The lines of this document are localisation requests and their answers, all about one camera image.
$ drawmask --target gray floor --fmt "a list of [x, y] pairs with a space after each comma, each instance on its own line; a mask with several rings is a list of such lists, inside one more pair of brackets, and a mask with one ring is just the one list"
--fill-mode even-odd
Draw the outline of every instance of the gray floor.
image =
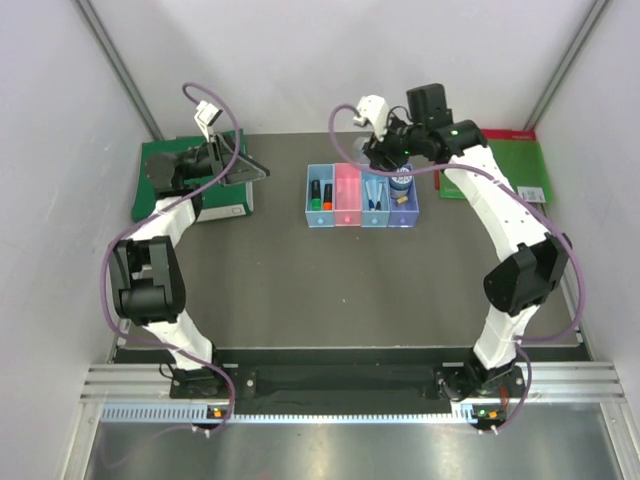
[[[622, 480], [599, 407], [527, 406], [498, 437], [462, 425], [231, 425], [148, 443], [166, 425], [102, 424], [87, 480]], [[97, 452], [122, 467], [107, 470]]]
[[[254, 185], [255, 213], [195, 225], [178, 246], [187, 309], [205, 336], [221, 347], [475, 342], [488, 311], [482, 279], [497, 257], [466, 202], [441, 200], [433, 177], [421, 176], [413, 229], [310, 229], [307, 165], [340, 161], [328, 136], [250, 136], [248, 146], [271, 169]], [[527, 333], [555, 333], [569, 321], [556, 291]]]

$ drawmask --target divided organizer box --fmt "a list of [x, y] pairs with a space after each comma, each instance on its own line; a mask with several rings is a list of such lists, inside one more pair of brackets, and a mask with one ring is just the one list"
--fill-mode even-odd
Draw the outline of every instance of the divided organizer box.
[[[327, 183], [333, 185], [331, 210], [311, 208], [311, 182], [320, 182], [320, 194], [324, 207], [324, 189]], [[381, 209], [370, 210], [366, 185], [369, 185], [374, 204], [382, 185]], [[307, 167], [307, 198], [305, 215], [311, 228], [321, 227], [367, 227], [408, 228], [415, 226], [420, 209], [415, 182], [407, 194], [409, 201], [397, 205], [389, 192], [389, 179], [372, 173], [360, 172], [348, 163], [314, 164]]]

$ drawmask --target white wall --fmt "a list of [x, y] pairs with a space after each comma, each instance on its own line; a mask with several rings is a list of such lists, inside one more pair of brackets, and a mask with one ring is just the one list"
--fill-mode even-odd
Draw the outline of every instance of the white wall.
[[433, 82], [456, 118], [522, 128], [590, 3], [94, 0], [167, 136], [193, 133], [186, 80], [228, 99], [250, 133], [324, 132], [338, 103], [405, 103]]
[[0, 478], [54, 478], [147, 135], [68, 0], [0, 6]]
[[538, 134], [551, 214], [586, 272], [592, 347], [615, 362], [640, 422], [640, 3], [611, 4]]

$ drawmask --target purple hose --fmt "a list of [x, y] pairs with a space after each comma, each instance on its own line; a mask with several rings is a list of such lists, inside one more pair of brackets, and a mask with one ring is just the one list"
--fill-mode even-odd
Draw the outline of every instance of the purple hose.
[[[333, 146], [336, 149], [336, 151], [338, 152], [338, 154], [340, 154], [340, 156], [345, 161], [351, 163], [354, 167], [356, 167], [358, 170], [360, 170], [362, 172], [372, 173], [374, 175], [380, 175], [380, 176], [383, 176], [383, 177], [394, 177], [394, 176], [397, 176], [398, 174], [396, 172], [380, 172], [378, 170], [372, 170], [372, 169], [370, 169], [368, 167], [365, 167], [364, 165], [361, 165], [360, 163], [358, 163], [354, 159], [352, 159], [349, 156], [349, 154], [347, 154], [342, 149], [342, 147], [338, 143], [338, 139], [336, 138], [336, 132], [335, 132], [336, 115], [341, 110], [350, 110], [353, 113], [355, 113], [356, 115], [358, 115], [358, 110], [353, 105], [349, 105], [349, 104], [338, 105], [336, 108], [334, 108], [331, 111], [331, 115], [329, 116], [329, 137], [331, 138], [331, 143], [333, 144]], [[437, 172], [437, 171], [440, 171], [440, 170], [447, 170], [449, 168], [458, 169], [458, 170], [467, 170], [467, 171], [470, 171], [470, 172], [473, 172], [473, 173], [477, 173], [478, 175], [482, 175], [483, 177], [487, 178], [490, 181], [494, 181], [493, 176], [491, 176], [489, 173], [485, 172], [484, 170], [481, 170], [481, 169], [475, 168], [475, 167], [470, 167], [470, 166], [467, 166], [467, 165], [450, 165], [450, 164], [432, 165], [430, 167], [417, 168], [415, 170], [412, 170], [410, 173], [407, 173], [406, 175], [407, 176], [414, 176], [414, 175], [420, 175], [420, 174], [423, 174], [423, 173], [430, 173], [430, 172]], [[575, 252], [571, 248], [571, 245], [569, 245], [569, 242], [567, 242], [567, 240], [565, 239], [562, 230], [560, 230], [560, 228], [555, 223], [553, 223], [551, 220], [549, 220], [547, 217], [545, 217], [543, 214], [541, 214], [534, 207], [529, 205], [526, 201], [524, 201], [522, 198], [520, 198], [518, 196], [518, 194], [516, 194], [513, 190], [511, 190], [506, 185], [498, 183], [497, 186], [500, 188], [500, 190], [502, 190], [504, 193], [506, 193], [509, 197], [511, 197], [516, 202], [518, 202], [520, 205], [522, 205], [536, 220], [538, 220], [542, 225], [547, 227], [547, 229], [549, 229], [549, 231], [558, 239], [558, 241], [562, 245], [562, 248], [564, 248], [564, 250], [567, 252], [567, 254], [569, 256], [569, 261], [571, 262], [571, 265], [573, 266], [573, 270], [575, 271], [576, 279], [577, 279], [577, 282], [578, 282], [578, 306], [576, 307], [575, 316], [573, 317], [573, 320], [571, 321], [571, 324], [567, 328], [565, 328], [564, 330], [562, 330], [559, 333], [556, 333], [554, 335], [549, 335], [547, 337], [532, 337], [532, 338], [530, 338], [530, 337], [517, 337], [516, 340], [521, 341], [521, 342], [531, 342], [531, 343], [534, 343], [534, 342], [535, 343], [538, 343], [538, 342], [547, 343], [547, 342], [553, 342], [553, 341], [559, 340], [561, 338], [564, 338], [565, 336], [567, 336], [570, 333], [575, 333], [575, 330], [578, 328], [578, 325], [580, 325], [580, 321], [582, 320], [582, 315], [583, 315], [583, 312], [584, 312], [584, 304], [585, 304], [585, 295], [586, 295], [586, 293], [585, 293], [585, 284], [584, 284], [584, 275], [582, 273], [582, 268], [580, 267], [580, 263], [578, 262], [578, 258], [576, 257]]]
[[[207, 88], [205, 88], [202, 85], [199, 85], [197, 83], [187, 82], [182, 86], [182, 91], [187, 96], [187, 98], [189, 100], [191, 100], [193, 103], [195, 103], [196, 105], [198, 104], [198, 101], [193, 96], [191, 96], [189, 93], [187, 93], [187, 89], [189, 87], [193, 87], [193, 88], [195, 88], [197, 90], [200, 90], [201, 92], [206, 93], [207, 95], [209, 95], [220, 107], [222, 107], [222, 109], [225, 112], [227, 112], [227, 115], [229, 115], [229, 119], [231, 120], [231, 124], [233, 125], [233, 130], [234, 130], [234, 133], [235, 133], [235, 140], [236, 140], [236, 142], [235, 142], [236, 146], [235, 146], [235, 149], [233, 150], [233, 155], [231, 156], [231, 160], [229, 161], [229, 164], [224, 168], [224, 170], [222, 170], [222, 172], [220, 172], [220, 174], [217, 177], [215, 177], [213, 180], [211, 180], [210, 182], [206, 183], [205, 185], [203, 185], [202, 187], [198, 188], [197, 190], [194, 190], [193, 192], [189, 193], [188, 195], [185, 195], [184, 197], [176, 200], [171, 205], [163, 208], [161, 210], [161, 213], [155, 213], [153, 215], [150, 215], [149, 217], [145, 218], [144, 220], [141, 220], [138, 223], [136, 223], [134, 225], [131, 225], [130, 227], [124, 229], [122, 232], [120, 232], [118, 235], [116, 235], [116, 237], [107, 246], [107, 251], [104, 254], [104, 258], [102, 259], [102, 265], [100, 266], [100, 302], [102, 304], [102, 313], [104, 314], [104, 318], [105, 318], [105, 320], [107, 322], [107, 325], [111, 329], [111, 331], [113, 333], [115, 333], [116, 335], [118, 335], [119, 337], [124, 338], [125, 340], [133, 340], [133, 341], [145, 343], [147, 345], [158, 345], [158, 346], [165, 347], [165, 348], [167, 348], [169, 350], [180, 350], [180, 348], [178, 348], [177, 346], [172, 345], [170, 343], [164, 343], [164, 342], [160, 342], [158, 340], [148, 340], [146, 338], [143, 338], [143, 337], [140, 337], [140, 336], [137, 336], [137, 335], [131, 335], [131, 334], [124, 333], [124, 332], [120, 331], [118, 326], [113, 321], [113, 318], [111, 318], [111, 312], [109, 311], [109, 301], [107, 300], [107, 271], [108, 271], [108, 267], [109, 267], [109, 257], [111, 256], [111, 253], [113, 252], [114, 248], [116, 247], [117, 243], [120, 240], [128, 237], [129, 235], [134, 233], [136, 230], [138, 230], [143, 225], [146, 225], [149, 222], [152, 222], [155, 218], [160, 216], [162, 213], [168, 212], [172, 208], [180, 205], [182, 202], [187, 202], [187, 201], [191, 200], [196, 195], [200, 195], [202, 192], [204, 192], [205, 190], [207, 190], [211, 186], [213, 186], [216, 183], [218, 183], [220, 181], [220, 179], [222, 179], [227, 174], [227, 172], [229, 172], [229, 170], [231, 170], [231, 168], [233, 167], [233, 165], [235, 164], [235, 162], [236, 162], [236, 160], [238, 158], [238, 155], [240, 153], [240, 140], [239, 140], [240, 139], [240, 127], [238, 126], [238, 122], [236, 120], [236, 117], [233, 115], [233, 112], [229, 109], [227, 104], [218, 95], [213, 93], [211, 90], [209, 90], [209, 89], [207, 89]], [[229, 386], [229, 408], [227, 409], [227, 412], [225, 413], [224, 417], [222, 418], [222, 422], [218, 425], [218, 427], [216, 427], [213, 430], [214, 432], [217, 432], [218, 430], [220, 430], [227, 423], [229, 418], [231, 418], [233, 405], [235, 404], [235, 399], [236, 399], [236, 389], [235, 389], [235, 386], [233, 385], [233, 381], [231, 380], [231, 378], [229, 378], [229, 375], [227, 375], [224, 370], [222, 370], [221, 368], [213, 365], [212, 363], [209, 363], [209, 362], [206, 362], [204, 360], [201, 360], [198, 357], [195, 357], [194, 355], [191, 355], [190, 353], [187, 353], [187, 352], [180, 352], [180, 354], [183, 357], [188, 358], [189, 360], [197, 362], [197, 363], [199, 363], [200, 365], [202, 365], [204, 367], [210, 368], [215, 373], [220, 375], [224, 379], [224, 381], [227, 383], [227, 385]], [[177, 428], [167, 429], [166, 432], [173, 431], [173, 430], [176, 430], [176, 429]], [[122, 463], [120, 463], [120, 461], [116, 462], [116, 464], [118, 466], [120, 466]]]

